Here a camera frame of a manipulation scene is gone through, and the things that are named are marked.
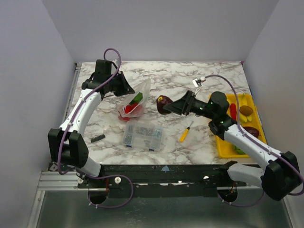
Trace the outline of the large green pepper toy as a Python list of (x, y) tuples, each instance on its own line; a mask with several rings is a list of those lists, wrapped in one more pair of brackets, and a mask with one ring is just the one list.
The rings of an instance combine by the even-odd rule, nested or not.
[(129, 103), (130, 105), (133, 105), (135, 103), (140, 103), (141, 100), (143, 99), (143, 94), (141, 92), (139, 92), (132, 100), (131, 102)]

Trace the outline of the dark purple onion toy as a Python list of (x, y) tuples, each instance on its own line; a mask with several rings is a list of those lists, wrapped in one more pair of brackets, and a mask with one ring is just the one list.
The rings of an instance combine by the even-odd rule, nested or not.
[(167, 96), (164, 96), (164, 95), (161, 95), (157, 98), (156, 100), (156, 105), (157, 105), (157, 110), (160, 114), (162, 115), (166, 115), (166, 114), (170, 114), (171, 112), (170, 111), (167, 111), (164, 109), (164, 106), (165, 105), (168, 105), (170, 103), (172, 103), (173, 101), (167, 97)]

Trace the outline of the clear zip top bag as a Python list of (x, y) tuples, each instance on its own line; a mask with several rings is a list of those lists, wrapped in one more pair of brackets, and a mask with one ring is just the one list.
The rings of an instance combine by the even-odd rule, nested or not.
[(129, 121), (143, 115), (151, 89), (151, 79), (137, 84), (134, 87), (134, 94), (128, 95), (117, 105), (118, 118), (121, 121)]

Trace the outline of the red bell pepper toy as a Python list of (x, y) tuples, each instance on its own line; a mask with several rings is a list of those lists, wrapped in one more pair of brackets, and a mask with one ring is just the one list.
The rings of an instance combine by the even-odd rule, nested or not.
[(141, 104), (134, 103), (134, 104), (128, 104), (123, 109), (123, 114), (118, 112), (118, 118), (121, 121), (129, 121), (131, 119), (137, 118), (142, 116), (144, 111), (144, 107)]

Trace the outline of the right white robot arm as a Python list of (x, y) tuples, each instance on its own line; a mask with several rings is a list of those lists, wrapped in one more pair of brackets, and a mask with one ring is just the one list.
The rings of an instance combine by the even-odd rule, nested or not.
[(169, 113), (194, 113), (210, 119), (209, 128), (214, 135), (235, 145), (259, 165), (255, 168), (240, 163), (231, 164), (218, 175), (222, 185), (229, 186), (235, 181), (245, 182), (262, 188), (276, 201), (292, 195), (292, 191), (304, 182), (296, 156), (291, 152), (282, 153), (251, 135), (227, 114), (228, 107), (226, 95), (222, 92), (212, 93), (205, 103), (196, 99), (192, 91), (187, 91), (181, 99), (166, 104), (163, 108)]

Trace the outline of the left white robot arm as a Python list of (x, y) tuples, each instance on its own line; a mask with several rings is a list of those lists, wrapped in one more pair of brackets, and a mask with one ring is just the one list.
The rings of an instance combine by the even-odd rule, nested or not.
[(48, 132), (51, 160), (77, 168), (89, 176), (96, 188), (105, 183), (101, 164), (89, 157), (83, 135), (94, 110), (109, 92), (115, 96), (133, 94), (120, 66), (109, 60), (97, 60), (94, 73), (82, 83), (80, 97), (68, 118), (57, 129)]

